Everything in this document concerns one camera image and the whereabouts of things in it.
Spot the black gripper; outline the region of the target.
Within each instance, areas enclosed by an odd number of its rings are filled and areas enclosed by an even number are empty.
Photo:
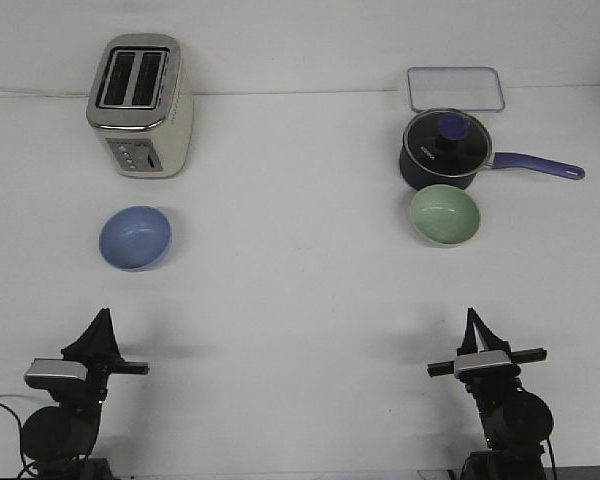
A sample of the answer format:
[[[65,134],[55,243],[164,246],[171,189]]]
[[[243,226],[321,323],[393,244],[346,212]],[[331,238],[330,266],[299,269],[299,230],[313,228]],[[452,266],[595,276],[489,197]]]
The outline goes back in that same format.
[[[102,308],[87,329],[61,350],[64,359],[83,362],[87,369],[85,395],[106,395],[111,375],[147,375],[146,362],[125,361],[116,339],[111,312]]]
[[[480,338],[485,351],[503,351],[513,362],[512,365],[488,368],[462,374],[459,379],[454,377],[454,361],[459,355],[468,355],[478,352],[476,333]],[[451,375],[462,382],[469,393],[478,395],[482,391],[505,392],[522,390],[521,365],[542,362],[547,359],[547,350],[542,347],[511,350],[508,341],[495,335],[484,323],[474,308],[467,311],[464,337],[459,347],[459,353],[453,360],[429,363],[426,366],[428,375],[440,377]]]

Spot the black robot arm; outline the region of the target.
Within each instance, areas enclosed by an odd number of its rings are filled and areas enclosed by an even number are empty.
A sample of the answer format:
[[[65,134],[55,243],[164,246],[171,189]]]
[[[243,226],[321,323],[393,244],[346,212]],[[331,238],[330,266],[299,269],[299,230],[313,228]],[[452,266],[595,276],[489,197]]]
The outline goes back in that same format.
[[[149,366],[122,357],[108,308],[101,309],[61,355],[60,359],[34,359],[24,374],[26,385],[48,392],[54,404],[24,422],[23,453],[39,479],[112,479],[109,461],[91,456],[109,377],[146,375]]]
[[[514,351],[467,310],[464,337],[454,359],[431,363],[428,375],[451,375],[475,401],[487,448],[470,453],[458,479],[545,479],[542,455],[550,445],[554,418],[549,406],[523,387],[521,366],[544,361],[544,348]]]

